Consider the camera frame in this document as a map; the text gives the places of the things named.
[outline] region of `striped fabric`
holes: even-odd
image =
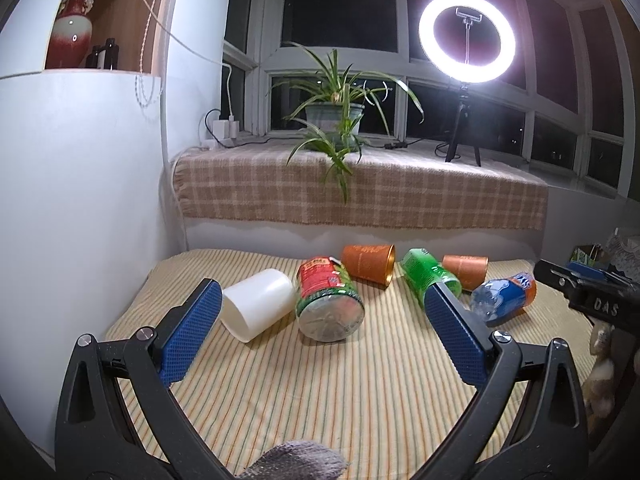
[[[196,250],[161,262],[108,339],[155,326],[204,277],[222,287],[274,267],[292,277],[300,260],[232,250]],[[524,260],[494,262],[489,278],[530,270]],[[172,392],[206,444],[233,473],[287,440],[315,440],[350,462],[348,479],[407,479],[433,453],[474,389],[460,381],[444,347],[396,266],[387,290],[356,283],[366,307],[346,341],[316,344],[287,316],[249,344],[217,323]],[[588,375],[591,325],[558,292],[538,285],[536,301],[505,325],[522,342],[565,338],[580,380]],[[121,383],[148,452],[162,456],[129,381]],[[524,392],[517,384],[485,455],[499,450]]]
[[[418,229],[530,229],[545,226],[548,189],[501,162],[446,163],[433,152],[364,148],[347,163],[342,200],[324,153],[276,141],[233,150],[191,150],[175,167],[174,188],[188,218]]]

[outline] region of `green plastic bottle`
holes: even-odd
[[[426,249],[410,249],[400,262],[404,278],[424,307],[424,293],[434,283],[442,282],[456,298],[462,294],[462,285],[455,274],[444,269]]]

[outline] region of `window frame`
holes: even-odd
[[[312,60],[305,52],[295,47],[280,46],[282,36],[282,17],[285,0],[252,0],[246,54],[225,42],[224,56],[246,70],[245,80],[245,118],[244,124],[249,132],[256,136],[292,137],[299,135],[294,130],[271,130],[271,79],[275,76],[295,76],[301,70],[315,69]],[[510,155],[491,150],[482,150],[495,160],[503,160],[516,166],[546,168],[552,171],[571,173],[598,187],[609,186],[587,176],[590,157],[591,138],[606,140],[623,146],[623,159],[620,168],[620,180],[617,192],[626,196],[630,186],[635,144],[635,102],[631,69],[622,37],[622,30],[609,0],[591,0],[578,5],[567,5],[555,0],[564,7],[572,41],[577,73],[578,113],[547,99],[536,91],[536,59],[533,31],[526,0],[515,0],[518,11],[518,25],[522,32],[522,47],[525,62],[526,89],[494,80],[483,85],[469,87],[473,96],[496,104],[524,111],[526,114],[522,144],[522,156]],[[589,67],[586,38],[579,13],[582,10],[604,6],[609,17],[611,30],[616,43],[620,72],[623,83],[624,99],[624,136],[616,137],[592,130],[593,109],[591,93],[591,72]],[[446,88],[449,77],[434,67],[429,61],[412,59],[409,55],[409,23],[407,0],[396,0],[398,52],[383,52],[356,48],[341,48],[340,68],[353,63],[353,71],[377,70],[400,78],[403,82],[414,82],[431,87]],[[332,47],[313,47],[319,56],[325,56]],[[410,103],[404,92],[396,92],[396,113],[393,136],[397,140],[406,139],[406,117]],[[564,129],[576,134],[577,143],[573,172],[565,168],[531,159],[535,115],[538,114]],[[372,139],[387,139],[384,135],[366,134]]]

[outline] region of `red and white ceramic vase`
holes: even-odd
[[[93,26],[87,14],[94,0],[62,0],[53,24],[45,68],[78,68],[91,45]]]

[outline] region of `orange paper cup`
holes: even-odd
[[[347,245],[342,264],[350,276],[389,286],[396,262],[393,245]]]
[[[442,266],[453,272],[465,290],[475,290],[484,283],[489,258],[484,256],[451,256],[442,259]]]

